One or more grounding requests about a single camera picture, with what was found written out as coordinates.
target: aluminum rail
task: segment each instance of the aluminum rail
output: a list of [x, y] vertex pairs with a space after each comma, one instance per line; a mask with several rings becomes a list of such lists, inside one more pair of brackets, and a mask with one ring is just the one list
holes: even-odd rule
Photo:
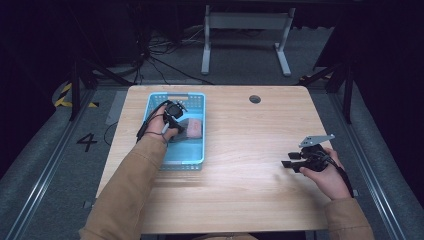
[[384, 193], [380, 183], [378, 182], [378, 179], [374, 171], [372, 170], [368, 158], [365, 155], [361, 144], [359, 143], [358, 137], [356, 136], [353, 127], [347, 124], [344, 119], [340, 99], [337, 98], [336, 94], [328, 94], [328, 96], [333, 107], [336, 109], [337, 116], [340, 122], [342, 123], [344, 130], [347, 133], [347, 136], [349, 138], [349, 141], [351, 142], [353, 149], [355, 150], [359, 169], [362, 175], [364, 176], [365, 182], [368, 186], [368, 189], [370, 190], [371, 196], [374, 199], [375, 205], [377, 206], [377, 209], [380, 212], [381, 218], [383, 219], [383, 222], [390, 235], [390, 238], [396, 240], [406, 239], [402, 228], [399, 225], [399, 222], [392, 211], [387, 196]]
[[29, 225], [29, 222], [34, 216], [35, 211], [40, 205], [41, 200], [43, 200], [44, 194], [46, 193], [50, 185], [50, 182], [52, 181], [54, 174], [57, 168], [59, 167], [60, 162], [63, 159], [64, 149], [67, 146], [69, 139], [71, 138], [72, 133], [74, 132], [76, 126], [81, 120], [81, 116], [86, 110], [85, 106], [88, 106], [91, 99], [93, 98], [94, 93], [95, 93], [94, 90], [87, 90], [87, 92], [83, 95], [82, 101], [81, 101], [81, 106], [83, 106], [83, 108], [80, 110], [79, 114], [75, 117], [75, 119], [72, 122], [70, 121], [67, 124], [62, 137], [60, 138], [49, 161], [44, 167], [43, 172], [41, 173], [34, 187], [32, 188], [32, 191], [25, 205], [23, 206], [21, 212], [16, 218], [15, 223], [10, 229], [9, 234], [6, 237], [6, 240], [21, 239], [23, 233], [25, 232], [26, 228]]

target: wooden table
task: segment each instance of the wooden table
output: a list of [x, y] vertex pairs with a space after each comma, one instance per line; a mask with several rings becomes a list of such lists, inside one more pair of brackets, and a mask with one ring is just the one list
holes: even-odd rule
[[[131, 87], [97, 196], [134, 146], [151, 92], [206, 95], [205, 161], [201, 171], [159, 172], [143, 233], [327, 228], [329, 199], [281, 164], [306, 136], [327, 134], [307, 89], [297, 86]], [[251, 103], [251, 95], [261, 102]]]

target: printed number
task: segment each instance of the printed number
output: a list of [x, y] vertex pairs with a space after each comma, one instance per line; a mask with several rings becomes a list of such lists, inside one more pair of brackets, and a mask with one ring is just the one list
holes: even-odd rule
[[85, 152], [88, 152], [88, 150], [90, 150], [90, 145], [97, 143], [97, 141], [93, 141], [93, 137], [94, 137], [94, 134], [89, 133], [87, 134], [87, 136], [78, 140], [77, 144], [87, 144], [87, 146], [85, 147]]

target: basket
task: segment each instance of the basket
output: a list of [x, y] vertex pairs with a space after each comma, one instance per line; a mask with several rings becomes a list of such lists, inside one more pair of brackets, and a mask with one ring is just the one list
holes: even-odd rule
[[169, 142], [160, 170], [164, 171], [198, 171], [202, 169], [205, 157], [205, 116], [206, 97], [203, 93], [153, 92], [149, 95], [144, 119], [146, 120], [159, 104], [166, 100], [182, 101], [187, 109], [178, 122], [187, 118], [196, 118], [202, 122], [202, 137], [181, 142]]

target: sleeve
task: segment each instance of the sleeve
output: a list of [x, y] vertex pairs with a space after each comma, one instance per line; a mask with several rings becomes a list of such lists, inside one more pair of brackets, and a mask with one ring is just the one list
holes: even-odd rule
[[325, 215], [332, 240], [374, 239], [368, 220], [354, 198], [331, 201], [325, 207]]
[[143, 206], [166, 146], [144, 136], [123, 159], [79, 231], [81, 239], [140, 239]]

